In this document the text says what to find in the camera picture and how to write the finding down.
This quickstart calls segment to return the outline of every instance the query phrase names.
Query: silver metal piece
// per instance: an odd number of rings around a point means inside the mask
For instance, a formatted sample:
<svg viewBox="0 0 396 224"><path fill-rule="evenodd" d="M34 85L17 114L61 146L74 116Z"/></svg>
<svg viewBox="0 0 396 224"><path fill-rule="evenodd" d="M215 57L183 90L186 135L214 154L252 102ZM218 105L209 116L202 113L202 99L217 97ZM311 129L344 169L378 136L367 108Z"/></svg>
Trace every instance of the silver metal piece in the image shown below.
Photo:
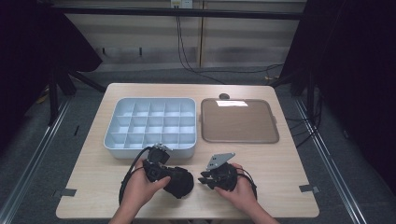
<svg viewBox="0 0 396 224"><path fill-rule="evenodd" d="M170 147L167 147L166 145L164 145L164 144L162 144L162 143L156 143L155 145L154 145L154 147L156 147L156 148L158 148L158 149L161 149L161 150L163 150L163 151L172 151L173 149L172 148L170 148Z"/></svg>
<svg viewBox="0 0 396 224"><path fill-rule="evenodd" d="M319 190L318 187L313 187L313 188L312 188L312 192L313 192L314 194L316 194L316 193L319 193L320 190Z"/></svg>
<svg viewBox="0 0 396 224"><path fill-rule="evenodd" d="M213 170L220 167L222 164L227 162L230 158L234 157L235 153L224 153L224 154L215 154L210 158L209 164L206 166L206 170Z"/></svg>

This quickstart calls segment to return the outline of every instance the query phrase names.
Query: wooden table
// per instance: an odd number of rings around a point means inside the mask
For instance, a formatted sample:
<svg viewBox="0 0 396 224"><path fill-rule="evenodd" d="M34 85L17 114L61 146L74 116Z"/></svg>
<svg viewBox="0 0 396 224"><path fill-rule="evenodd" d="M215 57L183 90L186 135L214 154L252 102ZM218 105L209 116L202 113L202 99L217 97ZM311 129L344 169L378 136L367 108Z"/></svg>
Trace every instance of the wooden table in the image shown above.
<svg viewBox="0 0 396 224"><path fill-rule="evenodd" d="M231 98L263 99L276 117L279 142L275 144L208 143L201 136L201 102L228 93ZM117 101L123 97L190 97L197 105L197 143L194 155L186 160L170 160L167 166L181 166L194 176L194 188L178 200L164 190L158 191L138 213L138 218L177 219L247 218L214 190L198 181L213 154L235 152L230 162L243 165L253 177L259 203L273 217L316 217L318 206L312 192L301 193L299 186L308 180L290 135L276 93L271 87L131 84L108 86L90 132L70 176L67 189L74 197L63 196L56 214L59 218L110 218L117 210L120 182L132 160L119 160L104 147L104 137Z"/></svg>

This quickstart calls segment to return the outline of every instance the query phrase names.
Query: human hand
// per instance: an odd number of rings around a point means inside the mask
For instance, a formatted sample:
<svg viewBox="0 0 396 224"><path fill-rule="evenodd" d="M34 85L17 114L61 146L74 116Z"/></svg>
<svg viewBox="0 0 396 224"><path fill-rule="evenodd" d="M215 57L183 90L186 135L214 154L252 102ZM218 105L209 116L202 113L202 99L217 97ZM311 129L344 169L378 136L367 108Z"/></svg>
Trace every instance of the human hand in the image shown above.
<svg viewBox="0 0 396 224"><path fill-rule="evenodd" d="M171 180L170 176L166 176L159 181L150 182L141 159L136 162L134 170L125 188L120 207L110 223L131 223L140 208Z"/></svg>
<svg viewBox="0 0 396 224"><path fill-rule="evenodd" d="M233 163L232 166L236 168L238 174L244 173L241 165ZM236 186L233 191L228 191L219 187L215 187L215 191L232 203L234 207L243 212L246 212L251 205L257 203L250 182L242 176L237 177Z"/></svg>
<svg viewBox="0 0 396 224"><path fill-rule="evenodd" d="M238 174L243 174L244 171L242 166L236 163L232 164L236 168ZM228 191L215 187L215 191L223 198L228 200L234 207L247 214L254 223L257 224L276 224L278 223L273 217L271 217L257 202L254 196L253 189L251 188L250 182L242 177L238 176L236 186L233 191Z"/></svg>

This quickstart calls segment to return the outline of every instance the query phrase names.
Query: black tape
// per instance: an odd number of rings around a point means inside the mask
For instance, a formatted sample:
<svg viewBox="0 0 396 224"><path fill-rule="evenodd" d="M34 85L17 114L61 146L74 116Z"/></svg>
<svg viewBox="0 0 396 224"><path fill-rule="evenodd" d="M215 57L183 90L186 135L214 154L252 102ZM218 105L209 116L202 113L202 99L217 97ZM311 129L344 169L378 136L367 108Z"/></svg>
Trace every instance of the black tape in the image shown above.
<svg viewBox="0 0 396 224"><path fill-rule="evenodd" d="M319 193L318 187L312 187L311 185L301 185L301 186L299 186L299 188L302 193L305 193L308 191L312 191L314 194Z"/></svg>
<svg viewBox="0 0 396 224"><path fill-rule="evenodd" d="M62 198L63 196L74 197L76 194L76 189L58 189L53 192L52 197Z"/></svg>

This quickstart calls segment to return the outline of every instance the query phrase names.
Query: plastic organizer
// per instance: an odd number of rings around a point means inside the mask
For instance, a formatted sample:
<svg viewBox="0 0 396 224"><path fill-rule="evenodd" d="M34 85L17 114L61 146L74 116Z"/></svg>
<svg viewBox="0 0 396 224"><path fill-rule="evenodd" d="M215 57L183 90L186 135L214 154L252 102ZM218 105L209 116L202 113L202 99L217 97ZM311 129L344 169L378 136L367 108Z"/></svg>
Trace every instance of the plastic organizer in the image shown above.
<svg viewBox="0 0 396 224"><path fill-rule="evenodd" d="M156 143L173 149L168 151L171 159L192 156L196 143L194 100L123 98L117 102L105 136L105 147L111 155L132 159Z"/></svg>

